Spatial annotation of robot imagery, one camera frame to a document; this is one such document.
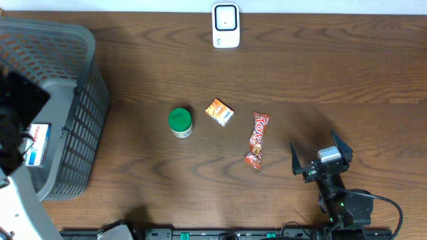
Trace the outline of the orange small carton box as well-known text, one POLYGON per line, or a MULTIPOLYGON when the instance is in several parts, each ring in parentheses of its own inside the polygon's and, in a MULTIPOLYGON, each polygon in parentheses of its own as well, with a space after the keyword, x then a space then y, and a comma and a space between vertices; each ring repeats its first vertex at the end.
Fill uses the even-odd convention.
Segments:
POLYGON ((215 99, 205 110, 205 113, 219 123, 222 127, 234 116, 234 111, 219 99, 215 99))

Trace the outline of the green lid white jar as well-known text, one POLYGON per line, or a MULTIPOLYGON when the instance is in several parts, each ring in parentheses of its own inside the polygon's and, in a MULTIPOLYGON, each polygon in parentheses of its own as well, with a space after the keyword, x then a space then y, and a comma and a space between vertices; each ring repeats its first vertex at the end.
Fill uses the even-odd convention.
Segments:
POLYGON ((188 110, 177 108, 168 117, 169 128, 178 138, 189 137, 193 132, 193 121, 188 110))

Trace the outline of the white blue medicine box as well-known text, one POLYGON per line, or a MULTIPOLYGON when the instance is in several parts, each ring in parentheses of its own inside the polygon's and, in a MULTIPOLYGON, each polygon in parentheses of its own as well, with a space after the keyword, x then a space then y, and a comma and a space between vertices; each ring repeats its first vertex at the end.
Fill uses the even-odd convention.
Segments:
POLYGON ((42 167, 47 155, 47 147, 51 132, 51 124, 31 124, 29 139, 25 144, 24 160, 28 167, 42 167))

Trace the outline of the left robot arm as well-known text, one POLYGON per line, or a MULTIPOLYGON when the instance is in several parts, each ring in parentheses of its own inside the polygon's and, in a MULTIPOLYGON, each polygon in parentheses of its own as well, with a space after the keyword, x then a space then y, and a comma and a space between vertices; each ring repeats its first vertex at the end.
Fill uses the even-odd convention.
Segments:
POLYGON ((144 239, 127 221, 99 230, 58 230, 33 187, 29 166, 41 166, 51 126, 33 120, 50 94, 21 74, 1 76, 1 238, 2 239, 144 239))

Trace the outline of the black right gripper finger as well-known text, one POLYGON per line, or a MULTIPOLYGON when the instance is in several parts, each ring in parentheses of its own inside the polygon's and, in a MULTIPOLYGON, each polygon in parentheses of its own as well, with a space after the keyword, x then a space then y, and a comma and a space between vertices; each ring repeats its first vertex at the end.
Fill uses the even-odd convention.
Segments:
POLYGON ((338 148, 339 152, 342 154, 344 160, 348 163, 352 161, 353 158, 353 149, 351 149, 343 140, 340 139, 338 134, 331 130, 332 139, 335 143, 335 146, 338 148))
POLYGON ((298 159, 298 155, 297 155, 296 150, 295 150, 294 146, 292 145, 292 143, 290 143, 290 149, 291 149, 291 153, 292 153, 292 173, 294 175, 302 174, 302 172, 304 170, 300 164, 300 161, 298 159))

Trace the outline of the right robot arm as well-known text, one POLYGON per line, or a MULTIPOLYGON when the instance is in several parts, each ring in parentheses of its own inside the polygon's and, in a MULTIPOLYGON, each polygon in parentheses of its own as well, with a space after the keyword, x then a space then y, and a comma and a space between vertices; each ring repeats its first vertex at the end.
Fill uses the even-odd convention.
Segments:
POLYGON ((312 230, 309 238, 366 239, 364 227, 371 224, 373 198, 365 190, 345 188, 341 174, 349 169, 353 150, 335 131, 331 134, 334 146, 318 151, 318 158, 307 167, 301 166, 294 146, 290 146, 293 174, 317 184, 322 211, 330 217, 330 223, 312 230))

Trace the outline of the red Top candy bar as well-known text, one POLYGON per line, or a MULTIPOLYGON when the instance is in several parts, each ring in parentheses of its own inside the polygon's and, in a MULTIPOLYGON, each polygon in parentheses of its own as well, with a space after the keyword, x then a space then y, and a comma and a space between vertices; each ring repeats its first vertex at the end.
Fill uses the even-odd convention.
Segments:
POLYGON ((270 115, 254 111, 254 130, 250 136, 250 152, 245 157, 245 162, 258 171, 262 168, 262 143, 270 115))

